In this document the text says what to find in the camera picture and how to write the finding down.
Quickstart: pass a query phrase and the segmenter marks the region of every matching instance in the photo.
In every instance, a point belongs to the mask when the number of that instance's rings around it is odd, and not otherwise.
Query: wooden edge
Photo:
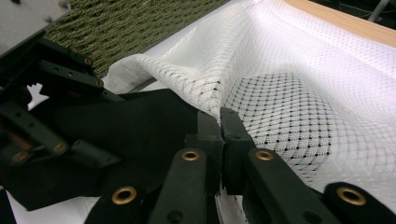
[[[285,0],[315,17],[349,32],[396,48],[396,31],[307,0]]]

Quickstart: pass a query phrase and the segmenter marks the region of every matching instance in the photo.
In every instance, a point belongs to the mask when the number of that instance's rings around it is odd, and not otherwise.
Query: woven rug
[[[97,76],[115,61],[147,49],[228,0],[70,0],[70,14],[47,39],[93,59]]]

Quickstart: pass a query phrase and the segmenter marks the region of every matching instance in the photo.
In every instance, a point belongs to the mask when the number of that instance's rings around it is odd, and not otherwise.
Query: black fabric
[[[174,154],[184,147],[186,134],[196,133],[198,111],[169,90],[122,97],[126,101],[108,103],[65,96],[48,100],[32,111],[70,143],[84,139],[121,156],[122,162],[103,170],[88,170],[65,155],[57,161],[8,170],[0,180],[30,209],[43,206],[39,202],[43,198],[49,205],[99,190],[102,198],[87,223],[140,220],[134,216],[140,216],[142,200],[161,186]],[[15,175],[23,177],[14,180]],[[136,188],[137,198],[126,205],[115,205],[112,194],[127,186]]]

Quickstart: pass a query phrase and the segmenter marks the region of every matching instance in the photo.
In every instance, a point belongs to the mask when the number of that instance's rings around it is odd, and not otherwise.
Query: green textured mat
[[[93,59],[99,77],[115,61],[141,53],[228,0],[73,0],[47,39]]]

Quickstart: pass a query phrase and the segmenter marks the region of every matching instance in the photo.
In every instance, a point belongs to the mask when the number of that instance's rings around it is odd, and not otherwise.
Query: white mesh fabric
[[[150,77],[216,118],[221,106],[237,111],[258,147],[308,186],[346,181],[396,212],[396,49],[282,0],[251,1],[161,57],[113,64],[106,87],[122,93]]]

